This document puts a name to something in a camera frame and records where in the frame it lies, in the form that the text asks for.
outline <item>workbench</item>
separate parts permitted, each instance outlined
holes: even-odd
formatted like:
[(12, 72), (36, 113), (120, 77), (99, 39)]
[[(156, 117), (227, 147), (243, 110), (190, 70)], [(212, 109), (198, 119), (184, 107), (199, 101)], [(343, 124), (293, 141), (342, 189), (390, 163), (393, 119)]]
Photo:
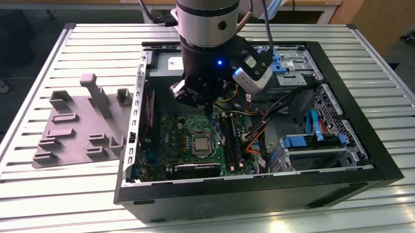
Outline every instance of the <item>workbench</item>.
[[(318, 24), (329, 24), (343, 0), (295, 0), (297, 11), (322, 12)], [(148, 10), (171, 10), (176, 7), (175, 0), (144, 0)], [(139, 0), (0, 0), (0, 9), (48, 10), (139, 10)], [(287, 2), (279, 11), (293, 11), (293, 2)], [(143, 14), (144, 23), (152, 23)]]
[[(415, 96), (359, 30), (346, 25), (273, 25), (275, 40), (322, 44), (405, 179), (333, 207), (144, 225), (114, 205), (119, 161), (34, 169), (32, 156), (55, 90), (88, 95), (83, 73), (107, 94), (134, 90), (144, 41), (178, 41), (172, 28), (146, 24), (78, 24), (63, 30), (0, 145), (0, 231), (100, 232), (411, 232), (415, 226)], [(262, 25), (241, 32), (267, 40)]]

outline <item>green circuit board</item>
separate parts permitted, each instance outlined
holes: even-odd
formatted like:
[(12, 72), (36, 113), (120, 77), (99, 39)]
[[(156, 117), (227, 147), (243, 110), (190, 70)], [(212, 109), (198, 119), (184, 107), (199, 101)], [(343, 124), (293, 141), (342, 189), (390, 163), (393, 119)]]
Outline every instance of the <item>green circuit board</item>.
[[(247, 132), (243, 117), (235, 116), (234, 122), (241, 138)], [(212, 154), (207, 158), (199, 158), (192, 151), (192, 133), (200, 131), (210, 132), (212, 137)], [(223, 145), (206, 116), (163, 117), (160, 137), (159, 165), (210, 162), (222, 165), (220, 176), (254, 174), (254, 161), (250, 155), (243, 154), (245, 158), (251, 159), (245, 159), (242, 169), (235, 171), (227, 169)]]

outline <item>ventilation grille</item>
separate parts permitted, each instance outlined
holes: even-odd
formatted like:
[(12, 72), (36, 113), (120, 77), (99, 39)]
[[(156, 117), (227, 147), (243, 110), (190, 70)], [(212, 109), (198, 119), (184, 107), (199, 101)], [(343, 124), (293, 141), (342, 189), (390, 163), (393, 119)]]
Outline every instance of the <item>ventilation grille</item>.
[[(310, 107), (318, 111), (319, 117), (322, 117), (323, 122), (330, 132), (342, 133), (350, 141), (349, 146), (358, 148), (357, 150), (358, 157), (366, 158), (367, 156), (366, 156), (366, 153), (362, 151), (361, 144), (357, 143), (357, 137), (353, 136), (354, 132), (347, 130), (345, 121), (337, 119), (337, 116), (339, 115), (339, 113), (337, 111), (337, 108), (334, 107), (334, 104), (330, 100), (326, 90), (323, 88), (319, 88), (317, 92), (318, 94), (315, 95), (315, 102)], [(303, 111), (303, 114), (301, 115), (301, 117), (298, 117), (299, 119), (298, 125), (303, 133), (306, 133), (306, 116), (307, 116), (307, 113), (306, 111)]]

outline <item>power supply cable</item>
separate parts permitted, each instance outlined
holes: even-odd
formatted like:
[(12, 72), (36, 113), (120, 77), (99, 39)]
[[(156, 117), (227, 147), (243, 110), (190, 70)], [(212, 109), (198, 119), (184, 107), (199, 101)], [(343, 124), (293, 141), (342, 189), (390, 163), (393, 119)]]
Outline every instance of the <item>power supply cable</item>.
[(144, 14), (146, 14), (147, 17), (151, 19), (151, 21), (152, 21), (154, 23), (156, 23), (156, 18), (151, 15), (150, 10), (147, 9), (147, 6), (146, 6), (143, 0), (139, 0), (139, 3), (140, 3), (140, 7), (142, 7), (142, 10), (143, 10)]
[(271, 34), (271, 28), (270, 28), (269, 10), (267, 10), (266, 0), (262, 0), (262, 6), (265, 8), (266, 28), (267, 28), (267, 35), (269, 35), (269, 40), (270, 40), (270, 49), (269, 49), (269, 51), (271, 52), (271, 54), (274, 54), (274, 41), (273, 41), (273, 34)]
[(246, 26), (249, 19), (251, 18), (254, 13), (254, 0), (250, 0), (250, 11), (247, 12), (245, 18), (242, 19), (238, 27), (237, 27), (237, 33), (241, 32), (241, 30), (243, 29), (243, 27)]
[(143, 0), (139, 0), (139, 4), (140, 4), (140, 7), (142, 7), (142, 10), (146, 14), (146, 16), (151, 19), (151, 21), (158, 24), (159, 26), (164, 26), (164, 27), (174, 27), (178, 25), (178, 21), (176, 19), (174, 18), (172, 15), (162, 15), (160, 17), (154, 17)]

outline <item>black plastic connector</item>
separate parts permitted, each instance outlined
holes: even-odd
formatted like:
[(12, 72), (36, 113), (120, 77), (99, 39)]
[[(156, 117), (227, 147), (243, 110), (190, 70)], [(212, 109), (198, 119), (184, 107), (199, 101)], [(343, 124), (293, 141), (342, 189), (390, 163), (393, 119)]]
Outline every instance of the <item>black plastic connector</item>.
[(159, 26), (174, 27), (178, 25), (178, 21), (172, 15), (160, 16), (159, 20)]

